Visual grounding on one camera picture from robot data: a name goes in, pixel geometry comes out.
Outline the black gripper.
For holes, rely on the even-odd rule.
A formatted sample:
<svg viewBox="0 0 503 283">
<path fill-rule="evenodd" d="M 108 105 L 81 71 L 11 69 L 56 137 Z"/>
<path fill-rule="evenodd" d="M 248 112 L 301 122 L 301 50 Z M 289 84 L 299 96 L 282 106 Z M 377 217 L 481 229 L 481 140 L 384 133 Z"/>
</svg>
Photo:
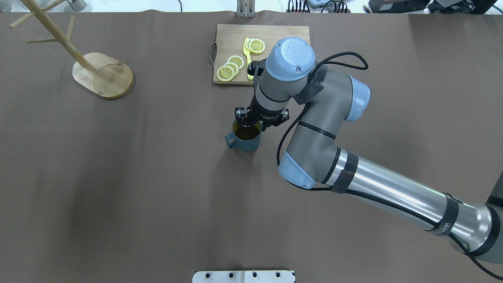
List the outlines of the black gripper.
<svg viewBox="0 0 503 283">
<path fill-rule="evenodd" d="M 241 127 L 252 127 L 256 123 L 261 123 L 261 131 L 265 131 L 268 127 L 278 127 L 290 119 L 290 111 L 288 108 L 280 110 L 267 110 L 259 106 L 259 104 L 250 105 L 248 108 L 234 108 L 235 120 Z"/>
</svg>

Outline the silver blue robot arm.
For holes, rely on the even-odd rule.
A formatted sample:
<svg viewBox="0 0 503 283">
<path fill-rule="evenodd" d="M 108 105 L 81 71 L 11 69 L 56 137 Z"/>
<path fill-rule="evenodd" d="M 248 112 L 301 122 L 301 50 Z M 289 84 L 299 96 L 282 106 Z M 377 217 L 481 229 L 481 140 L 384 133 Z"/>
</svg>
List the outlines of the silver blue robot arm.
<svg viewBox="0 0 503 283">
<path fill-rule="evenodd" d="M 417 222 L 426 232 L 449 237 L 476 264 L 502 263 L 502 178 L 485 204 L 468 204 L 404 175 L 341 149 L 334 143 L 345 121 L 356 121 L 370 100 L 369 87 L 329 64 L 366 70 L 358 53 L 346 51 L 316 61 L 303 39 L 286 37 L 270 55 L 252 61 L 254 96 L 248 108 L 235 108 L 236 121 L 262 130 L 289 119 L 287 103 L 294 99 L 303 111 L 288 130 L 294 130 L 287 149 L 277 155 L 279 174 L 301 189 L 354 195 L 375 202 Z"/>
</svg>

